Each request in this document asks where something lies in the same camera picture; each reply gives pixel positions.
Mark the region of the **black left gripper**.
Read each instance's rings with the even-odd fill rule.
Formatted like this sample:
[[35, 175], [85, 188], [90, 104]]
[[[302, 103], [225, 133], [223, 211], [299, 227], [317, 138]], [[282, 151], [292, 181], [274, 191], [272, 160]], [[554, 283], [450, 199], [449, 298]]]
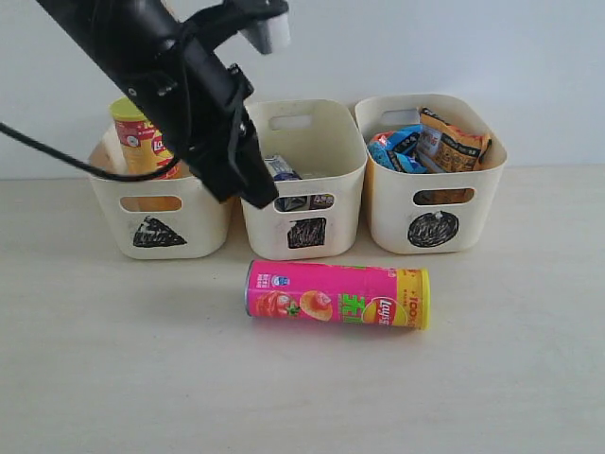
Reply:
[[224, 66], [192, 27], [113, 27], [104, 37], [113, 80], [217, 201], [240, 197], [263, 209], [278, 198], [238, 66]]

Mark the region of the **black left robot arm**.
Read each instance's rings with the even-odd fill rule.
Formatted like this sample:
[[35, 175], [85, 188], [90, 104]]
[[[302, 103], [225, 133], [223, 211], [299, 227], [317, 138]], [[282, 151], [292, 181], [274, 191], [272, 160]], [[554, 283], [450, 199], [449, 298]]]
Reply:
[[161, 1], [42, 1], [41, 7], [163, 135], [220, 202], [265, 208], [278, 189], [244, 106], [253, 88], [216, 49], [240, 31], [267, 54], [285, 1], [223, 1], [178, 20]]

